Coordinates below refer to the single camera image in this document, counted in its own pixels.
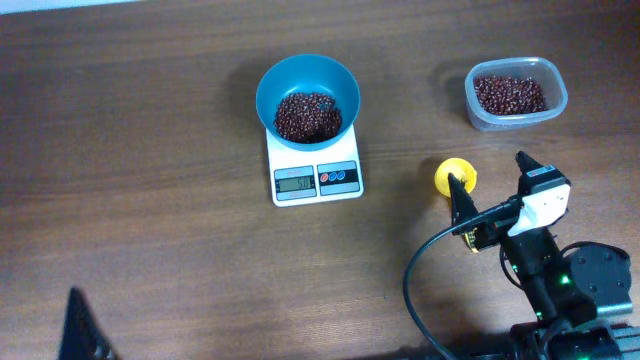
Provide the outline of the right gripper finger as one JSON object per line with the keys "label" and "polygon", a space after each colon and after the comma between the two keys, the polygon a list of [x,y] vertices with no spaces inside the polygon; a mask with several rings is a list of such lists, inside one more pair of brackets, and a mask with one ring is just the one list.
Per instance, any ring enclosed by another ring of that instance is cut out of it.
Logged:
{"label": "right gripper finger", "polygon": [[479,211],[474,205],[474,201],[465,188],[465,182],[459,180],[453,173],[449,173],[447,176],[450,199],[451,199],[451,223],[454,227],[453,235],[461,235],[468,231],[461,226],[470,219],[473,219],[479,215]]}
{"label": "right gripper finger", "polygon": [[515,156],[516,163],[523,175],[528,174],[530,171],[539,169],[541,164],[530,157],[524,151],[518,151]]}

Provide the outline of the yellow measuring scoop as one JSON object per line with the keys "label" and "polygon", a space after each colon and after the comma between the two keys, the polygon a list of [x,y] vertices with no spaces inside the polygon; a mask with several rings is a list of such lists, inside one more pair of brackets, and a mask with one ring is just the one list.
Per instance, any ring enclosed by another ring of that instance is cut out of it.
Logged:
{"label": "yellow measuring scoop", "polygon": [[477,171],[475,168],[462,158],[449,158],[438,166],[434,175],[435,187],[440,194],[450,199],[447,180],[449,173],[453,173],[456,178],[465,182],[465,188],[470,195],[477,183]]}

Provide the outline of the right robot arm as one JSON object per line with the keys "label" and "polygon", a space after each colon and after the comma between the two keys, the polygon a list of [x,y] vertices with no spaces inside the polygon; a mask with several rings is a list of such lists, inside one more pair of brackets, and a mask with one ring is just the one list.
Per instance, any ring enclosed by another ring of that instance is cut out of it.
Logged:
{"label": "right robot arm", "polygon": [[474,253],[498,248],[504,273],[536,315],[511,328],[507,358],[638,358],[638,328],[614,321],[633,310],[629,253],[594,241],[559,248],[550,228],[568,212],[571,182],[523,151],[515,160],[516,194],[485,211],[470,196],[477,172],[469,162],[447,159],[434,176],[451,200],[454,235]]}

